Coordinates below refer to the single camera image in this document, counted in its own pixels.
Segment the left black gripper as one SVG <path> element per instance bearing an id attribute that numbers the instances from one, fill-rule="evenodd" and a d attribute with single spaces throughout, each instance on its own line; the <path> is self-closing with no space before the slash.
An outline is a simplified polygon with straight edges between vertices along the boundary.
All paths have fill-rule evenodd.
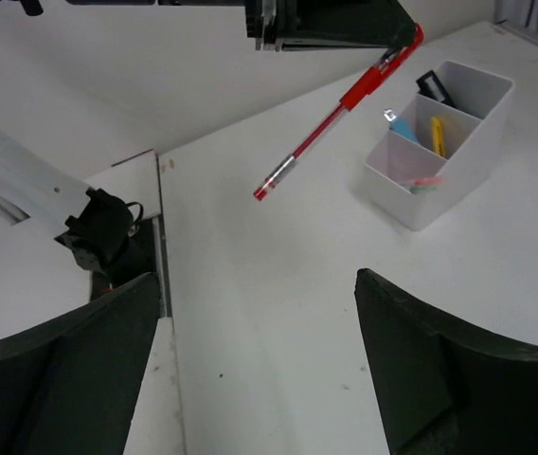
<path id="1" fill-rule="evenodd" d="M 397 1 L 245 1 L 247 36 L 258 50 L 400 50 L 418 26 Z"/>

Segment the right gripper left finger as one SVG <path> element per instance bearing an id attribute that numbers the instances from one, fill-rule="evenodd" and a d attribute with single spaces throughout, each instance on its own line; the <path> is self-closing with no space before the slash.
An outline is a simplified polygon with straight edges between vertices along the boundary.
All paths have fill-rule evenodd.
<path id="1" fill-rule="evenodd" d="M 0 454 L 121 454 L 159 319 L 148 273 L 0 339 Z"/>

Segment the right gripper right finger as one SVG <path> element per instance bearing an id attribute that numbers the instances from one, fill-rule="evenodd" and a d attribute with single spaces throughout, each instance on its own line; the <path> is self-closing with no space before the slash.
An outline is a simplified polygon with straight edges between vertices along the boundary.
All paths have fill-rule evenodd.
<path id="1" fill-rule="evenodd" d="M 370 269 L 355 300 L 392 454 L 538 454 L 538 346 L 482 329 Z"/>

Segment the clear red pen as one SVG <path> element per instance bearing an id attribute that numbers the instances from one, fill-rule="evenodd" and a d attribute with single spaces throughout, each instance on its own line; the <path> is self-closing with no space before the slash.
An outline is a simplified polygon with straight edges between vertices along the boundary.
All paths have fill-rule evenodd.
<path id="1" fill-rule="evenodd" d="M 262 201 L 291 172 L 299 160 L 309 152 L 343 116 L 352 111 L 365 97 L 376 91 L 420 46 L 424 32 L 415 25 L 414 40 L 398 50 L 388 50 L 380 60 L 368 69 L 343 95 L 333 110 L 288 154 L 254 191 L 254 197 Z"/>

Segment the light blue mechanical pencil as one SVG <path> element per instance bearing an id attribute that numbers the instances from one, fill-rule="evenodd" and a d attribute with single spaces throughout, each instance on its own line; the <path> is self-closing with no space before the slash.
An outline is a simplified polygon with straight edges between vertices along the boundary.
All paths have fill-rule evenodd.
<path id="1" fill-rule="evenodd" d="M 384 117 L 389 125 L 389 130 L 416 144 L 421 144 L 412 130 L 410 124 L 399 117 L 392 109 L 384 110 Z"/>

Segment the black green highlighter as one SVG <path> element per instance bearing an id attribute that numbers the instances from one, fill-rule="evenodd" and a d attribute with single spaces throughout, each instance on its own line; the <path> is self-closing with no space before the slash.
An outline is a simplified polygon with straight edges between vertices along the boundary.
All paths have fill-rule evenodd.
<path id="1" fill-rule="evenodd" d="M 452 108 L 456 107 L 450 94 L 433 70 L 426 72 L 416 79 L 416 84 L 421 95 Z"/>

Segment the yellow utility knife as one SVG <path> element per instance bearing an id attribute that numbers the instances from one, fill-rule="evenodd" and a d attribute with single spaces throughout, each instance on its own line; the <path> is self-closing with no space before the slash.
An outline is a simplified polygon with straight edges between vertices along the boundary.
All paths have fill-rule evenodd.
<path id="1" fill-rule="evenodd" d="M 438 117 L 431 117 L 431 129 L 434 153 L 442 158 L 446 158 L 443 128 Z"/>

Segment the clear green pen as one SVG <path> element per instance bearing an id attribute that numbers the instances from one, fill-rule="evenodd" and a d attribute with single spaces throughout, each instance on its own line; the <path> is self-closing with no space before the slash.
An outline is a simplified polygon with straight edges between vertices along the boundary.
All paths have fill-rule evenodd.
<path id="1" fill-rule="evenodd" d="M 436 188 L 436 186 L 414 186 L 411 187 L 409 190 L 412 194 L 423 194 L 430 191 L 434 191 Z"/>

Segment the clear pink pen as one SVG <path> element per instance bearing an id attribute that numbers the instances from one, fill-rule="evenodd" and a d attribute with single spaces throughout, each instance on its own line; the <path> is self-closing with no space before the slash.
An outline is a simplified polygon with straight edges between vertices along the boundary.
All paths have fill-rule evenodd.
<path id="1" fill-rule="evenodd" d="M 405 187 L 436 187 L 443 182 L 440 176 L 420 177 L 403 182 Z"/>

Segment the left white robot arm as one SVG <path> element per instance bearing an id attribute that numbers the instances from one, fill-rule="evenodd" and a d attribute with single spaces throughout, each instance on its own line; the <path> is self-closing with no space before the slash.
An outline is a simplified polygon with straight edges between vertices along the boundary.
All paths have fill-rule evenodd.
<path id="1" fill-rule="evenodd" d="M 379 88 L 420 46 L 421 25 L 397 1 L 241 1 L 246 35 L 258 51 L 381 48 L 383 56 L 273 170 L 254 196 L 262 200 L 347 112 Z M 95 190 L 0 132 L 0 197 L 41 222 L 52 238 L 99 228 L 122 239 L 133 216 L 119 198 Z"/>

